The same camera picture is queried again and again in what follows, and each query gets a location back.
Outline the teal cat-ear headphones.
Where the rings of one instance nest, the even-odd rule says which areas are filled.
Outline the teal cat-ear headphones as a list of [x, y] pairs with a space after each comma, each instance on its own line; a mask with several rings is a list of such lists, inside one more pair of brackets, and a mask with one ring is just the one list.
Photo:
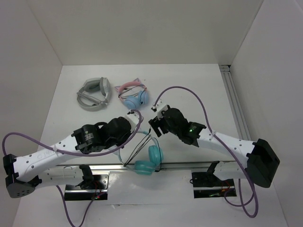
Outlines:
[[121, 155], [120, 150], [114, 152], [120, 163], [138, 175], [152, 175], [160, 172], [164, 154], [159, 141], [151, 135], [151, 131], [139, 130], [143, 137], [128, 156]]

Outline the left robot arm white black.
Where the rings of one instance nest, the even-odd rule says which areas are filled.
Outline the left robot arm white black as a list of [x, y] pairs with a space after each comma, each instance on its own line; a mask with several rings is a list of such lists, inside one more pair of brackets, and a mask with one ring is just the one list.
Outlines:
[[3, 166], [6, 189], [11, 198], [21, 198], [39, 187], [61, 184], [87, 189], [94, 184], [94, 176], [87, 164], [58, 167], [76, 157], [98, 157], [115, 152], [137, 133], [139, 120], [118, 117], [109, 122], [86, 124], [63, 140], [35, 153], [17, 157], [6, 154]]

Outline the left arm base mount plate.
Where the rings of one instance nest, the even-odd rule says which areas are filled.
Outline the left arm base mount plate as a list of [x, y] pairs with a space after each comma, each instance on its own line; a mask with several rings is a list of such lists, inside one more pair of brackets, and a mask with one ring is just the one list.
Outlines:
[[66, 201], [106, 201], [108, 198], [109, 172], [93, 172], [94, 181], [85, 189], [80, 186], [66, 185], [64, 198]]

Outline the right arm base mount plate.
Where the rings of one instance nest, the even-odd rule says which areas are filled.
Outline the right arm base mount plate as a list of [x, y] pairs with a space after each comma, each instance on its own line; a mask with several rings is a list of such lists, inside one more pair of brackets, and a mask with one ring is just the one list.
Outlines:
[[227, 197], [237, 196], [232, 179], [222, 181], [207, 172], [192, 172], [189, 182], [193, 185], [195, 199], [224, 197], [226, 192]]

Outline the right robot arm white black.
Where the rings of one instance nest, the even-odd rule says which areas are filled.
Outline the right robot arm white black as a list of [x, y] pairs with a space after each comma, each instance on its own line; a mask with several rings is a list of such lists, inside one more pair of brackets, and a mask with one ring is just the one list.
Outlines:
[[189, 122], [179, 109], [168, 105], [152, 110], [156, 116], [149, 120], [149, 124], [158, 137], [170, 132], [187, 145], [214, 150], [235, 159], [229, 164], [214, 161], [206, 175], [209, 184], [248, 178], [257, 186], [271, 186], [280, 160], [266, 140], [241, 140], [211, 131], [203, 124]]

